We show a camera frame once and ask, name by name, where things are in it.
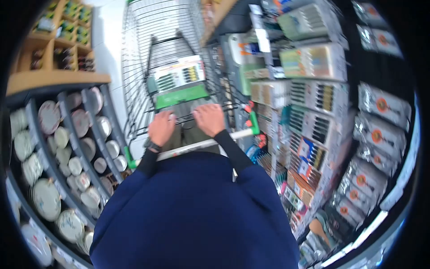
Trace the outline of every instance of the cart handle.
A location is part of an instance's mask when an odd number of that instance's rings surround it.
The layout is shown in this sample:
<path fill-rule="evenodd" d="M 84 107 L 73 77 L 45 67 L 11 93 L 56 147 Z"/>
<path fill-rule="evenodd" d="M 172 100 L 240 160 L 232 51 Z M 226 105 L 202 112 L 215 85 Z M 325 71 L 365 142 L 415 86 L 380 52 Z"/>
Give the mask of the cart handle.
<path fill-rule="evenodd" d="M 242 131 L 231 133 L 230 136 L 232 139 L 239 139 L 239 138 L 252 136 L 252 135 L 255 136 L 255 135 L 258 135 L 260 133 L 260 128 L 258 127 L 257 116 L 255 115 L 254 111 L 251 111 L 249 113 L 249 120 L 251 121 L 252 126 L 250 126 L 249 129 L 245 129 Z M 197 143 L 194 143 L 191 145 L 172 149 L 172 150 L 169 150 L 166 152 L 161 152 L 160 154 L 158 154 L 157 161 L 161 161 L 161 160 L 165 160 L 165 159 L 168 159 L 171 157 L 182 155 L 182 154 L 185 154 L 187 152 L 191 152 L 191 151 L 194 151 L 194 150 L 197 150 L 200 148 L 208 148 L 208 147 L 216 145 L 216 144 L 217 144 L 217 142 L 211 138 L 211 139 L 197 142 Z M 128 147 L 124 147 L 124 151 L 126 153 L 126 159 L 127 159 L 127 163 L 128 163 L 129 168 L 131 168 L 131 169 L 136 168 L 142 159 L 133 160 L 132 155 L 130 154 L 130 149 Z"/>

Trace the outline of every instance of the navy blue sweater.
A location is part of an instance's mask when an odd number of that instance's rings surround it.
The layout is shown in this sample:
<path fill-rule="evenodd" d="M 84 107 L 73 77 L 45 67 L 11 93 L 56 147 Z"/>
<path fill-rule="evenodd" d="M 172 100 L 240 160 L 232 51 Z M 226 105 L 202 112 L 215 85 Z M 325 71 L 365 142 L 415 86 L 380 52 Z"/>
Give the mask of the navy blue sweater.
<path fill-rule="evenodd" d="M 155 163 L 156 154 L 148 155 L 155 157 L 142 161 Z M 298 246 L 273 181 L 250 165 L 235 167 L 232 182 L 232 162 L 191 152 L 136 170 L 97 221 L 94 267 L 297 268 Z"/>

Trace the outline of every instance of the wooden cubby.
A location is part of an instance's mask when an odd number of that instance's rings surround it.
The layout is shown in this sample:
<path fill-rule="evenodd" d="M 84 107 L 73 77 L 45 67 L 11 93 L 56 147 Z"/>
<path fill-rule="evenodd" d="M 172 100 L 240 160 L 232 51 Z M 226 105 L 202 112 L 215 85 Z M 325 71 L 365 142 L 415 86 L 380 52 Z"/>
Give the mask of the wooden cubby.
<path fill-rule="evenodd" d="M 11 95 L 23 90 L 28 90 L 36 87 L 47 85 L 70 83 L 110 83 L 110 76 L 107 74 L 98 74 L 90 71 L 78 71 L 77 58 L 79 56 L 86 56 L 94 59 L 94 53 L 91 48 L 91 23 L 92 13 L 89 15 L 88 22 L 83 22 L 79 19 L 79 14 L 82 8 L 92 9 L 92 6 L 82 4 L 80 0 L 72 0 L 73 3 L 78 5 L 76 14 L 72 17 L 64 13 L 67 2 L 69 0 L 56 0 L 54 16 L 52 17 L 52 24 L 54 30 L 51 32 L 37 31 L 35 27 L 38 22 L 34 24 L 33 29 L 24 41 L 15 62 L 10 70 L 10 77 L 8 82 L 7 95 Z M 67 40 L 62 37 L 57 37 L 58 28 L 61 26 L 62 20 L 68 20 L 74 25 L 72 32 L 72 40 Z M 84 27 L 88 30 L 88 43 L 83 44 L 77 41 L 78 27 Z M 58 63 L 54 60 L 55 48 L 70 48 L 74 52 L 74 64 L 76 68 L 71 70 L 62 70 L 58 68 Z M 41 69 L 31 70 L 31 63 L 33 61 L 33 51 L 43 49 L 42 67 Z"/>

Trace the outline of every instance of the silver package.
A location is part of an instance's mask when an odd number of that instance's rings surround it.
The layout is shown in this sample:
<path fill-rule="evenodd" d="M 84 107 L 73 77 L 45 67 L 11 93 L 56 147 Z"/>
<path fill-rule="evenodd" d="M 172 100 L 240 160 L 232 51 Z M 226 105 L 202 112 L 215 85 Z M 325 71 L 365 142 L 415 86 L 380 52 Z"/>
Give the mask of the silver package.
<path fill-rule="evenodd" d="M 339 184 L 337 193 L 346 197 L 356 207 L 361 209 L 367 216 L 375 208 L 378 201 L 378 197 L 373 195 L 372 197 L 367 196 L 357 186 L 352 184 L 352 178 L 350 174 L 345 173 L 341 183 Z"/>
<path fill-rule="evenodd" d="M 411 106 L 405 100 L 361 82 L 358 86 L 358 107 L 361 111 L 377 114 L 394 125 L 409 131 Z"/>
<path fill-rule="evenodd" d="M 312 247 L 318 261 L 322 260 L 327 256 L 328 253 L 330 253 L 330 247 L 319 235 L 316 235 L 311 231 L 306 235 L 306 239 L 309 245 Z"/>
<path fill-rule="evenodd" d="M 361 39 L 361 46 L 368 51 L 377 53 L 386 53 L 399 58 L 403 54 L 397 44 L 393 34 L 388 31 L 373 29 L 367 26 L 357 24 L 358 33 Z"/>
<path fill-rule="evenodd" d="M 360 143 L 357 149 L 357 156 L 372 163 L 388 176 L 393 176 L 397 169 L 397 162 L 382 150 L 368 144 Z"/>
<path fill-rule="evenodd" d="M 351 226 L 358 228 L 363 224 L 365 214 L 346 197 L 335 192 L 329 203 Z"/>
<path fill-rule="evenodd" d="M 315 253 L 306 240 L 300 245 L 299 251 L 308 264 L 312 264 L 316 261 Z"/>
<path fill-rule="evenodd" d="M 376 116 L 359 112 L 355 117 L 354 139 L 381 149 L 400 162 L 406 149 L 405 132 Z"/>
<path fill-rule="evenodd" d="M 384 195 L 388 177 L 365 160 L 353 157 L 345 174 L 367 196 L 379 201 Z"/>
<path fill-rule="evenodd" d="M 367 25 L 372 26 L 386 26 L 387 23 L 384 19 L 379 15 L 378 11 L 375 7 L 370 3 L 357 3 L 355 1 L 351 1 L 355 13 L 360 18 L 360 20 Z"/>

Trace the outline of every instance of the shelf divider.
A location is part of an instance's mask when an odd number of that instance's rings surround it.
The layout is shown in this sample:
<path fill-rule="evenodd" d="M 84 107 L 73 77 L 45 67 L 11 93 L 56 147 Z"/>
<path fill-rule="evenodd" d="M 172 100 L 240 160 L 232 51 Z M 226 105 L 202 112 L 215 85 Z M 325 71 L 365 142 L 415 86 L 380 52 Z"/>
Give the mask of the shelf divider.
<path fill-rule="evenodd" d="M 70 132 L 70 144 L 72 145 L 72 149 L 74 153 L 80 159 L 84 171 L 90 177 L 91 183 L 97 188 L 98 192 L 100 193 L 104 201 L 107 201 L 111 197 L 111 195 L 104 187 L 98 174 L 94 170 L 94 167 L 91 165 L 91 162 L 88 160 L 88 158 L 85 156 L 82 150 L 81 143 L 76 133 L 76 129 L 72 121 L 72 116 L 70 114 L 71 110 L 68 107 L 66 98 L 67 96 L 65 92 L 58 94 L 58 101 L 60 102 L 60 110 L 61 110 L 61 116 L 63 117 L 63 123 Z"/>
<path fill-rule="evenodd" d="M 70 250 L 60 240 L 58 240 L 58 238 L 56 238 L 56 236 L 48 228 L 45 227 L 43 222 L 39 219 L 39 217 L 33 211 L 33 208 L 30 206 L 30 204 L 27 202 L 24 195 L 22 194 L 12 172 L 8 169 L 6 171 L 6 174 L 7 174 L 7 177 L 9 178 L 9 181 L 12 185 L 13 190 L 16 193 L 16 196 L 18 197 L 21 203 L 21 208 L 24 209 L 27 216 L 31 220 L 33 220 L 34 224 L 39 228 L 40 231 L 38 232 L 42 232 L 57 247 L 57 249 L 61 249 L 66 255 L 68 255 L 69 258 L 72 259 L 71 260 L 72 263 L 78 262 L 88 269 L 94 269 L 94 266 L 92 264 L 82 259 L 79 255 L 76 255 L 72 250 Z"/>
<path fill-rule="evenodd" d="M 94 114 L 93 104 L 89 100 L 89 94 L 91 94 L 91 92 L 88 89 L 83 89 L 81 91 L 83 106 L 87 111 L 87 114 L 89 115 L 90 121 L 93 123 L 91 126 L 92 133 L 94 134 L 95 141 L 101 151 L 101 154 L 103 155 L 103 158 L 106 160 L 107 165 L 111 169 L 111 172 L 113 173 L 115 179 L 117 180 L 118 183 L 121 183 L 123 181 L 123 177 L 121 176 L 121 173 L 119 172 L 113 159 L 111 158 L 111 155 L 108 152 L 108 149 L 106 148 L 104 137 L 101 134 L 100 128 L 98 127 L 97 120 Z"/>
<path fill-rule="evenodd" d="M 77 216 L 87 225 L 94 229 L 96 220 L 93 219 L 86 207 L 73 195 L 66 179 L 60 173 L 56 161 L 53 159 L 49 151 L 48 144 L 43 137 L 42 130 L 38 124 L 36 101 L 31 98 L 25 107 L 25 112 L 28 119 L 28 127 L 30 129 L 30 136 L 32 142 L 36 145 L 37 155 L 43 164 L 46 173 L 54 179 L 54 184 L 58 189 L 64 202 L 72 209 L 75 210 Z"/>
<path fill-rule="evenodd" d="M 126 140 L 124 138 L 124 133 L 121 130 L 121 126 L 118 123 L 118 118 L 115 114 L 114 105 L 112 103 L 111 94 L 109 92 L 109 85 L 103 84 L 100 86 L 101 94 L 103 95 L 103 115 L 108 117 L 112 126 L 112 133 L 114 135 L 115 140 L 120 145 L 120 151 L 122 155 L 126 155 L 124 148 L 127 146 Z"/>

